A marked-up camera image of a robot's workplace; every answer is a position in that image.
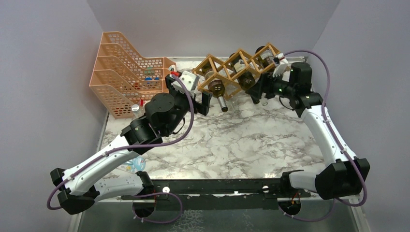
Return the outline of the green wine bottle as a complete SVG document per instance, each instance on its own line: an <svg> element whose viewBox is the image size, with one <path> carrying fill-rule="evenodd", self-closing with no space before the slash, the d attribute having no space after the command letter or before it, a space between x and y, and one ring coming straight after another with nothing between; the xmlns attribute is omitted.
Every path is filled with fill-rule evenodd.
<svg viewBox="0 0 410 232"><path fill-rule="evenodd" d="M230 62L230 65L233 68L233 73L237 74L242 70L246 69L245 59L243 59L239 54L235 56L235 58ZM260 74L255 74L246 70L242 72L237 77L237 82L239 83L241 89L248 94L248 90L256 84L256 79L259 78Z"/></svg>
<svg viewBox="0 0 410 232"><path fill-rule="evenodd" d="M214 74L211 63L206 63L202 67L202 72L204 74L205 80L210 79L210 77ZM224 98L225 86L223 82L217 78L214 78L212 81L208 83L207 86L208 90L212 93L213 97L217 98L222 112L227 112L228 106Z"/></svg>
<svg viewBox="0 0 410 232"><path fill-rule="evenodd" d="M269 69L267 72L269 73L273 73L276 67L276 64L274 62L274 56L273 53L269 50L266 49L264 52L262 52L259 56L259 58L257 58L257 60L262 64L262 66L264 68L266 68L267 66L269 66L270 64L274 64L271 69Z"/></svg>

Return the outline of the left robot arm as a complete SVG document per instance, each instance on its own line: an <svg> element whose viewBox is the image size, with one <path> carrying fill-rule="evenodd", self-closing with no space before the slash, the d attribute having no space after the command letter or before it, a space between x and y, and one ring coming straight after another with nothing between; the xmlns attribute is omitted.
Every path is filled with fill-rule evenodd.
<svg viewBox="0 0 410 232"><path fill-rule="evenodd" d="M145 114L127 125L109 145L70 168L55 168L50 176L56 186L47 200L47 208L64 209L68 214L81 213L96 202L108 198L137 195L147 198L153 191L148 174L116 178L104 177L120 165L146 153L154 147L168 146L184 139L193 126L194 114L207 115L212 95L195 96L172 90L156 94L145 105ZM59 206L51 206L56 195Z"/></svg>

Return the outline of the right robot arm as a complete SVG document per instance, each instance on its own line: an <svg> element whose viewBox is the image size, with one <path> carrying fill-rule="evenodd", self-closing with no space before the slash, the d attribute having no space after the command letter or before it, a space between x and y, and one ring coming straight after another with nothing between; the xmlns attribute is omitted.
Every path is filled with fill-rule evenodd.
<svg viewBox="0 0 410 232"><path fill-rule="evenodd" d="M255 104L263 94L267 99L275 96L289 99L290 106L312 133L326 165L320 173L301 170L284 173L279 191L290 197L298 189L305 189L324 200L359 194L365 190L363 183L370 164L367 159L358 158L334 128L321 95L311 91L311 79L311 66L296 62L291 65L288 81L266 72L246 91Z"/></svg>

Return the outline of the green wine bottle back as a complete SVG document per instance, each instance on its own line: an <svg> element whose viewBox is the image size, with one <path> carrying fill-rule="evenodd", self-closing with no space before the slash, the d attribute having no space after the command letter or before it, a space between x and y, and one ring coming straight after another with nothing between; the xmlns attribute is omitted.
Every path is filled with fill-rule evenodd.
<svg viewBox="0 0 410 232"><path fill-rule="evenodd" d="M230 65L233 68L233 73L237 74L242 70L246 69L245 59L243 59L239 54L235 56L235 58L230 62ZM239 83L241 89L248 94L248 90L256 84L256 79L259 78L260 74L255 74L246 70L242 72L237 77L237 82Z"/></svg>

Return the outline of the small clear bottle silver cap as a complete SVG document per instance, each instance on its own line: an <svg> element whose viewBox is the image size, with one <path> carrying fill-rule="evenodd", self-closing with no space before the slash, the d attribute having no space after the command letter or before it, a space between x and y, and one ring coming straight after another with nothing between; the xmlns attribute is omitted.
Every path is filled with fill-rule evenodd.
<svg viewBox="0 0 410 232"><path fill-rule="evenodd" d="M131 112L133 113L132 119L138 119L144 115L144 112L140 105L134 104L131 106Z"/></svg>

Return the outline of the green wine bottle front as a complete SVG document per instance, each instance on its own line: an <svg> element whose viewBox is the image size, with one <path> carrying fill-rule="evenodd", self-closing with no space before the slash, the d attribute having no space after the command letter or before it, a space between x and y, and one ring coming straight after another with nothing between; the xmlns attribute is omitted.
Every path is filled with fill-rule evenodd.
<svg viewBox="0 0 410 232"><path fill-rule="evenodd" d="M273 73L276 67L276 64L274 62L274 56L273 53L269 50L266 49L264 52L262 52L259 56L259 58L257 58L257 60L262 64L262 66L264 68L266 68L267 66L269 66L270 64L274 64L271 69L269 69L267 72L269 73Z"/></svg>

